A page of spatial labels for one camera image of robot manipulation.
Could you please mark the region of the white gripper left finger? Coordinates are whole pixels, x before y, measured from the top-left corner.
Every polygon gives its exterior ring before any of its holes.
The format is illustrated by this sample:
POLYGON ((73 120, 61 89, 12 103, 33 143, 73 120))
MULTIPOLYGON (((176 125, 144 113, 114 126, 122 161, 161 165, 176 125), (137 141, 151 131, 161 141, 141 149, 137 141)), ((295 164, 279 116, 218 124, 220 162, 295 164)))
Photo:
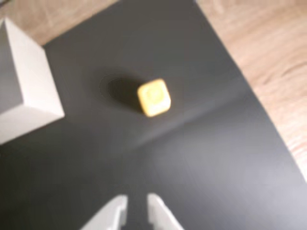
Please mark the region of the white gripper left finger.
POLYGON ((108 201, 82 230, 120 230, 127 221, 128 196, 118 195, 108 201))

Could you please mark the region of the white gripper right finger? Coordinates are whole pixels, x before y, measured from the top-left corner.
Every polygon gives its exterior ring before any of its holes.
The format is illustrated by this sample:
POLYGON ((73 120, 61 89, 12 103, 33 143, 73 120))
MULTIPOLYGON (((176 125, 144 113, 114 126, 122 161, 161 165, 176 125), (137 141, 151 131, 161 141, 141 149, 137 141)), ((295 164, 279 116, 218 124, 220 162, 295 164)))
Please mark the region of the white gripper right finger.
POLYGON ((147 195, 148 221, 154 230, 183 230, 179 221, 157 194, 147 195))

